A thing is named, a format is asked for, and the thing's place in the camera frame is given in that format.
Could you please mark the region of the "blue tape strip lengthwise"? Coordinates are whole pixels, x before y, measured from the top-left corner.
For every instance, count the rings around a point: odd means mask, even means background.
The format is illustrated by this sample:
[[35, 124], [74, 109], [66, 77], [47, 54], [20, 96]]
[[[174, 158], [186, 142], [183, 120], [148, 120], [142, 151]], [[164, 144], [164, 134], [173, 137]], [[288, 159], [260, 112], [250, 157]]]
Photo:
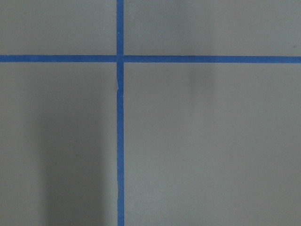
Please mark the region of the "blue tape strip lengthwise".
[[124, 1], [117, 0], [117, 182], [118, 226], [125, 224], [124, 203]]

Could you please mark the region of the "blue tape strip crosswise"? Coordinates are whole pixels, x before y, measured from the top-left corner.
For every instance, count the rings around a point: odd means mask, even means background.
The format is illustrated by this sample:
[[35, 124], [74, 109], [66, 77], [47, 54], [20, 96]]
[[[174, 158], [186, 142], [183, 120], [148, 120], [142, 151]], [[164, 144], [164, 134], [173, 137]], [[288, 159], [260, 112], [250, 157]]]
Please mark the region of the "blue tape strip crosswise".
[[70, 63], [267, 63], [300, 64], [299, 56], [139, 56], [139, 55], [1, 55], [7, 62]]

